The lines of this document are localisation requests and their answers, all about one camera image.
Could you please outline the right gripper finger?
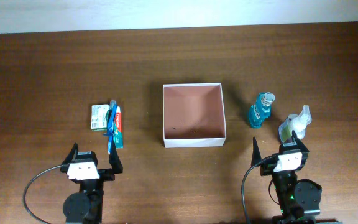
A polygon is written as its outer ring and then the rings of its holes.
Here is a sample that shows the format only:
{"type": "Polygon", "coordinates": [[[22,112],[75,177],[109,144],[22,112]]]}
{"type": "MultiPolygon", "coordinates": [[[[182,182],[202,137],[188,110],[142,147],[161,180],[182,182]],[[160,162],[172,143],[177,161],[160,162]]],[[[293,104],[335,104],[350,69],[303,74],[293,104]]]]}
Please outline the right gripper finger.
{"type": "Polygon", "coordinates": [[[308,148],[302,143],[295,131],[292,131],[292,140],[299,147],[302,153],[309,153],[308,148]]]}
{"type": "Polygon", "coordinates": [[[251,160],[251,166],[258,167],[262,161],[262,157],[260,155],[259,146],[257,144],[257,140],[255,136],[252,139],[252,160],[251,160]]]}

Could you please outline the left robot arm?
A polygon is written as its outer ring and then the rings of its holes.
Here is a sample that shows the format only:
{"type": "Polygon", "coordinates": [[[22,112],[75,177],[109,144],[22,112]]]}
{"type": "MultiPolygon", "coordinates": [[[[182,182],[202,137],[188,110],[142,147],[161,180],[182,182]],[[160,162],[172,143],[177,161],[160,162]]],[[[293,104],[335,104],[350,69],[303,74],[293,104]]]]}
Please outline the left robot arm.
{"type": "Polygon", "coordinates": [[[60,172],[79,185],[79,191],[69,195],[63,203],[66,223],[101,223],[103,217],[104,183],[123,173],[123,166],[115,144],[109,145],[110,168],[98,169],[93,151],[80,152],[75,143],[62,162],[60,172]]]}

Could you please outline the clear pump soap bottle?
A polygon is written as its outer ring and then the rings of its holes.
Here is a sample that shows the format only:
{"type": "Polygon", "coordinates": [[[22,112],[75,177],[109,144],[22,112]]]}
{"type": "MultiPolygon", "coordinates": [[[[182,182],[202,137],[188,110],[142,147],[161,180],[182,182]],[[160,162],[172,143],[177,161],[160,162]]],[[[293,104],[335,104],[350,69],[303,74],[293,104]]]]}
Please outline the clear pump soap bottle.
{"type": "Polygon", "coordinates": [[[298,139],[303,139],[306,127],[312,122],[310,107],[304,105],[300,114],[290,114],[286,120],[278,127],[281,143],[293,142],[292,132],[294,131],[298,139]]]}

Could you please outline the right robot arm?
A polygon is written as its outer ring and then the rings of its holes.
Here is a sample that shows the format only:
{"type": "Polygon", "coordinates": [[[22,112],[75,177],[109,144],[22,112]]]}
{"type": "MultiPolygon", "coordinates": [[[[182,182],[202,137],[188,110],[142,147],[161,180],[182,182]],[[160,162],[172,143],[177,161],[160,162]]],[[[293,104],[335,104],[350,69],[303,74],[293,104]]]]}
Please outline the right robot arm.
{"type": "Polygon", "coordinates": [[[243,179],[256,167],[261,176],[272,178],[269,185],[275,187],[276,203],[281,211],[280,215],[272,217],[272,223],[340,223],[336,219],[316,218],[321,213],[322,186],[310,179],[298,179],[296,172],[304,168],[310,151],[296,133],[291,134],[291,139],[292,142],[280,145],[278,153],[263,158],[257,140],[253,138],[251,166],[243,179]]]}

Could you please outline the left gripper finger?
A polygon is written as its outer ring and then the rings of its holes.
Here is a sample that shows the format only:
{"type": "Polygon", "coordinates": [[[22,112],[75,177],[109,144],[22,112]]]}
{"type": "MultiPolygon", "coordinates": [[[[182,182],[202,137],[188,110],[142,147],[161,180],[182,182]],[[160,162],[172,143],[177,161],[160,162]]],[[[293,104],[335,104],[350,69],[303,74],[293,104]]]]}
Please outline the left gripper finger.
{"type": "Polygon", "coordinates": [[[109,153],[109,163],[111,165],[111,169],[115,174],[123,173],[123,166],[121,160],[118,156],[116,145],[114,142],[110,145],[110,153],[109,153]]]}
{"type": "Polygon", "coordinates": [[[75,157],[77,154],[78,154],[78,144],[74,143],[71,151],[68,153],[66,158],[63,160],[62,165],[72,163],[75,160],[75,157]]]}

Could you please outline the blue toothbrush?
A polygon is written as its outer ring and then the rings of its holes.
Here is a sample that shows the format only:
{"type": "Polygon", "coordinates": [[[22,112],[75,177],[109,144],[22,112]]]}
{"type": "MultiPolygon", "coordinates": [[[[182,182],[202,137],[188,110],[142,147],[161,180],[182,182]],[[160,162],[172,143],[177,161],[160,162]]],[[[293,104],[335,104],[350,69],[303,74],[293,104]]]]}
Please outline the blue toothbrush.
{"type": "MultiPolygon", "coordinates": [[[[109,119],[108,119],[108,124],[107,124],[107,133],[112,133],[114,132],[114,116],[115,116],[115,112],[116,112],[116,108],[117,108],[117,104],[115,100],[111,100],[110,101],[110,110],[109,110],[109,119]]],[[[113,141],[113,136],[109,136],[108,139],[108,154],[110,153],[110,145],[111,143],[114,142],[113,141]]]]}

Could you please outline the blue mouthwash bottle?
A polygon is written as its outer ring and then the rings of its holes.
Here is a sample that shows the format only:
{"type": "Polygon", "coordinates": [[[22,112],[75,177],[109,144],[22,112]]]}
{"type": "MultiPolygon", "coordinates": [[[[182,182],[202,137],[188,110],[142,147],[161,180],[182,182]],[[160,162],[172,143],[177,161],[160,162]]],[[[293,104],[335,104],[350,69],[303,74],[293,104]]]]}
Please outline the blue mouthwash bottle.
{"type": "Polygon", "coordinates": [[[272,112],[275,95],[271,92],[259,93],[255,103],[250,107],[248,120],[251,128],[260,128],[272,112]]]}

